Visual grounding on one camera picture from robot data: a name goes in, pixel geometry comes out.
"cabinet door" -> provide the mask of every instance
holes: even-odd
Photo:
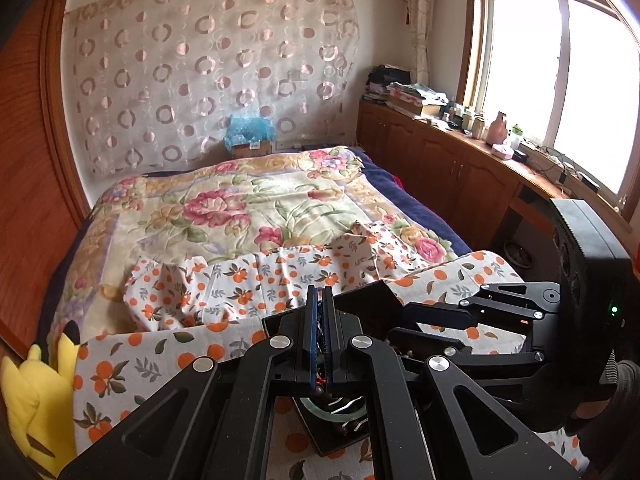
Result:
[[[389,123],[389,138],[386,144],[384,168],[402,180],[404,188],[411,193],[415,179],[415,163],[417,157],[411,146],[415,142],[415,134],[408,120],[406,123],[399,118]]]
[[[360,104],[360,106],[363,109],[360,113],[356,138],[370,159],[382,166],[385,161],[388,126],[380,120],[377,114],[365,108],[365,105]]]
[[[517,187],[517,179],[497,160],[470,150],[449,224],[473,250],[488,248]]]
[[[415,189],[407,191],[434,213],[448,220],[458,193],[458,168],[466,146],[448,134],[433,130],[426,124],[416,129],[412,150],[417,162]]]

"window frame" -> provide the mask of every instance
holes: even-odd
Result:
[[[590,4],[585,0],[576,0],[582,4],[587,4],[603,12],[602,6],[597,4]],[[486,86],[491,70],[492,60],[492,37],[494,28],[494,8],[495,0],[482,0],[484,9],[484,20],[482,23],[481,33],[481,56],[479,60],[479,69],[477,70],[478,76],[474,85],[474,92],[468,104],[470,104],[476,112],[482,111],[484,106],[484,98],[486,95]],[[562,117],[562,110],[564,109],[564,100],[566,97],[566,90],[569,81],[569,65],[571,61],[571,41],[570,41],[570,12],[569,12],[569,0],[558,0],[558,7],[561,15],[562,34],[560,44],[560,55],[558,63],[558,76],[556,78],[555,87],[555,99],[552,107],[551,115],[547,125],[547,130],[544,139],[532,139],[532,142],[538,146],[548,147],[550,150],[554,150],[554,144],[556,137],[558,136],[558,129],[560,126],[560,120]],[[607,14],[618,18],[611,12]],[[640,81],[638,84],[638,95],[640,96]],[[579,171],[591,180],[596,182],[600,186],[599,195],[606,200],[609,205],[622,214],[622,216],[629,221],[633,212],[636,209],[638,201],[640,200],[640,107],[638,110],[638,117],[636,118],[636,132],[634,135],[634,142],[632,150],[629,154],[627,162],[625,176],[620,184],[620,190],[615,193],[605,186],[597,177],[592,173],[585,170],[575,161],[571,160],[568,156],[565,156],[563,162],[568,162],[575,168],[575,171]]]

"bottle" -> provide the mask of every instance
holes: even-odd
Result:
[[[507,135],[507,116],[503,112],[498,112],[495,121],[489,126],[484,142],[489,145],[502,144]]]
[[[523,133],[524,132],[521,128],[518,127],[517,124],[513,125],[513,128],[511,129],[511,148],[513,150],[517,150],[520,146],[520,142],[524,138]]]
[[[478,115],[474,120],[474,125],[471,127],[471,136],[474,139],[482,139],[484,133],[484,116]]]
[[[465,107],[465,111],[464,114],[462,115],[462,129],[463,130],[470,130],[471,129],[471,123],[474,120],[474,113],[471,110],[470,107]]]
[[[449,120],[452,121],[453,118],[456,116],[456,102],[453,97],[449,101],[448,112],[449,112]]]

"floral quilt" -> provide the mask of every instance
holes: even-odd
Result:
[[[456,258],[448,240],[405,217],[361,170],[361,160],[338,147],[121,180],[94,208],[66,274],[50,346],[72,319],[82,340],[138,330],[123,294],[144,256],[163,264],[198,256],[212,266],[259,251],[324,246],[354,222],[381,221],[430,265]]]

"stack of books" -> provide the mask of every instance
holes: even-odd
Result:
[[[409,72],[389,64],[373,67],[369,73],[362,99],[370,103],[386,104],[386,100],[389,98],[388,86],[394,82],[410,83]]]
[[[412,119],[439,117],[441,108],[449,103],[445,94],[421,84],[391,83],[387,89],[386,105]]]

